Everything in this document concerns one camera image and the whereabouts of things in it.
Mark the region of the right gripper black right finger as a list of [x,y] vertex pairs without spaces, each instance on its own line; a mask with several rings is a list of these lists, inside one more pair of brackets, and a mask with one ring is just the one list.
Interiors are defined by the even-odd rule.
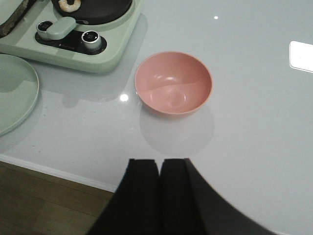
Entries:
[[272,234],[223,199],[189,159],[166,159],[160,181],[165,235]]

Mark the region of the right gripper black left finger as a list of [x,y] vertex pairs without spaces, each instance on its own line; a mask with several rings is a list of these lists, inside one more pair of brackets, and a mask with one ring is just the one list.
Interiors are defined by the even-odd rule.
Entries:
[[116,192],[87,234],[160,234],[160,184],[154,160],[129,160]]

